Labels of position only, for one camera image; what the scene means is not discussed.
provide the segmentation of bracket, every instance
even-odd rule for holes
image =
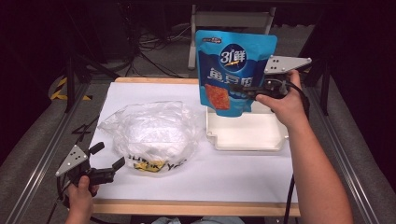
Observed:
[[[281,57],[271,55],[265,65],[265,75],[286,74],[292,69],[302,67],[310,64],[310,58],[294,58],[294,57]]]
[[[79,146],[74,145],[72,150],[69,152],[67,157],[64,159],[64,162],[59,167],[58,171],[55,173],[56,176],[61,176],[65,174],[67,171],[75,168],[76,166],[82,164],[89,157],[85,154],[84,151],[79,148]]]

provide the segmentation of blue snack bag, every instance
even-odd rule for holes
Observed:
[[[243,112],[251,112],[253,100],[240,92],[230,91],[228,84],[260,86],[276,41],[274,35],[197,31],[201,105],[213,108],[223,117],[239,117]]]

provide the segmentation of white plastic bag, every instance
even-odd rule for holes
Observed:
[[[98,128],[135,170],[165,173],[185,163],[203,132],[200,113],[179,101],[127,105]]]

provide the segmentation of white box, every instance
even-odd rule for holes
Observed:
[[[216,149],[232,151],[279,151],[289,137],[271,109],[256,101],[252,112],[237,118],[218,116],[208,107],[206,135]]]

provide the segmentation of person's right hand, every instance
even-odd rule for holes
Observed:
[[[298,88],[301,88],[298,71],[291,70],[289,76],[290,81]],[[298,127],[301,122],[307,121],[300,93],[294,88],[290,88],[289,93],[283,99],[275,99],[267,95],[259,94],[256,96],[256,100],[270,107],[275,112],[279,121],[288,129]]]

